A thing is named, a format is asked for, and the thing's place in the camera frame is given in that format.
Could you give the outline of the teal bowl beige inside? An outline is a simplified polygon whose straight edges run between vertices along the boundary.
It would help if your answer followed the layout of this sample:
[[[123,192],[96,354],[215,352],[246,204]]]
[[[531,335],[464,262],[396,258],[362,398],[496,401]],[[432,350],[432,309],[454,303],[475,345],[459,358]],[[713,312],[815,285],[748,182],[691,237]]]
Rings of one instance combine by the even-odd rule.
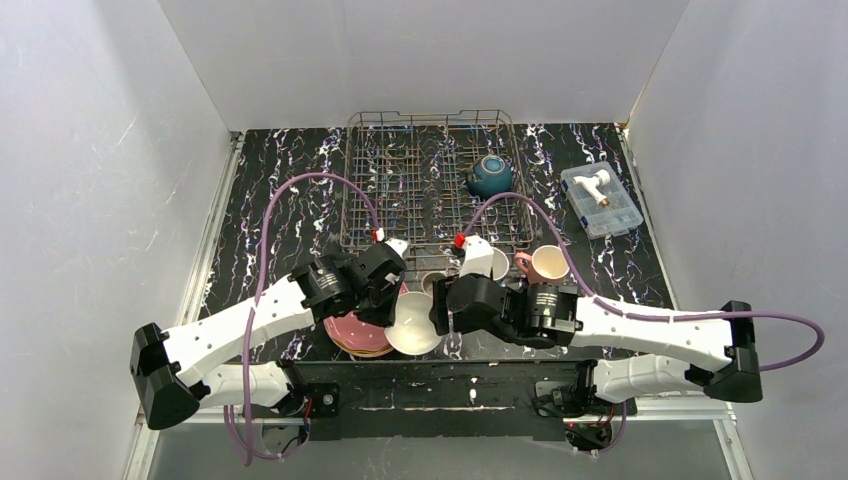
[[[510,192],[513,180],[512,166],[498,155],[487,155],[475,160],[465,175],[470,194],[482,199]]]

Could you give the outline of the white bowl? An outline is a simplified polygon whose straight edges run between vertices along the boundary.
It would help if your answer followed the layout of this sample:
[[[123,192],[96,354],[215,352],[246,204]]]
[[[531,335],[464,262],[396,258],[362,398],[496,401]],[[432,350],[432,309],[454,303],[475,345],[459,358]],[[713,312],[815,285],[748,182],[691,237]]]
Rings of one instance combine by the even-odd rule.
[[[394,324],[384,329],[390,345],[398,352],[417,356],[434,350],[442,336],[429,318],[433,298],[423,292],[407,292],[398,296]]]

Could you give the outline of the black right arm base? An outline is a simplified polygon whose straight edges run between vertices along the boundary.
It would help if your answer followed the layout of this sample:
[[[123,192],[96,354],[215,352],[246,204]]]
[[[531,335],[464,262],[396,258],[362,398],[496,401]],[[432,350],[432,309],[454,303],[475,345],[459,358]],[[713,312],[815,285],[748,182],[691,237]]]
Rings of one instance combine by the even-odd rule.
[[[565,439],[580,454],[597,456],[622,440],[632,400],[600,397],[600,368],[607,360],[536,361],[532,410],[542,418],[560,420]]]

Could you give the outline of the blue handled mug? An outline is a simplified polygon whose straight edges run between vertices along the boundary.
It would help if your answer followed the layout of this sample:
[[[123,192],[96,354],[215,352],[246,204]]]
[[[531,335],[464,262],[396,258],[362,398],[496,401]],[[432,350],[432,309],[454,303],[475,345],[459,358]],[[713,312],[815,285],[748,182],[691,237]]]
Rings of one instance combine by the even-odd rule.
[[[508,256],[502,250],[493,248],[491,278],[496,282],[502,281],[509,273],[510,267]]]

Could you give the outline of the pink handled mug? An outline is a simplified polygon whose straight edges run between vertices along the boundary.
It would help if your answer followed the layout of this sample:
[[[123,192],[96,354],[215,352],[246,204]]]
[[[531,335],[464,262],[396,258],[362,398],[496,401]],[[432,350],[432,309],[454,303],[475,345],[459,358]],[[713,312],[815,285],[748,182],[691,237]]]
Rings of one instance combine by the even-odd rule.
[[[570,272],[568,262],[557,245],[543,245],[532,253],[517,252],[513,262],[529,284],[558,284]]]

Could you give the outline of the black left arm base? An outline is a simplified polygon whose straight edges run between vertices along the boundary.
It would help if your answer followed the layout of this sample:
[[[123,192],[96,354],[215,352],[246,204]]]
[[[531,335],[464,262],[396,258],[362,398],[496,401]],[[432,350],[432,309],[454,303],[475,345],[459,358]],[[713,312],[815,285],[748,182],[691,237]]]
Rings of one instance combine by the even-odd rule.
[[[298,432],[277,453],[285,458],[309,439],[314,418],[334,418],[338,415],[341,388],[337,383],[307,382],[299,369],[289,360],[274,365],[281,371],[286,392],[267,409],[284,417],[298,419]]]

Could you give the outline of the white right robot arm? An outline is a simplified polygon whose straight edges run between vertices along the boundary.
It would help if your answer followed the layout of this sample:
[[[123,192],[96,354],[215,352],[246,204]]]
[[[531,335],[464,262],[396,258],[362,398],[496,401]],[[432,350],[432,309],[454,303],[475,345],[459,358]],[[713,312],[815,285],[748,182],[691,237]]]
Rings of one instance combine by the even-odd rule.
[[[534,349],[614,347],[621,360],[590,360],[573,394],[611,404],[674,391],[702,391],[726,402],[763,398],[753,322],[741,312],[705,319],[671,310],[581,297],[550,283],[514,290],[477,274],[438,280],[430,321],[437,333],[486,331]]]

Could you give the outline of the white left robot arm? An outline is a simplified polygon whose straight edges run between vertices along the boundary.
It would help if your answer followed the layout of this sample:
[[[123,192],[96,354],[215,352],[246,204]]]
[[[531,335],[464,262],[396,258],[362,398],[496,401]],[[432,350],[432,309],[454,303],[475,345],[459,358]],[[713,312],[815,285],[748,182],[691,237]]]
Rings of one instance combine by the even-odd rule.
[[[302,264],[249,299],[191,324],[150,323],[133,337],[130,373],[147,426],[164,430],[197,411],[251,403],[293,416],[309,388],[290,362],[242,367],[233,358],[278,336],[354,313],[389,325],[406,271],[409,245],[390,238],[351,258]]]

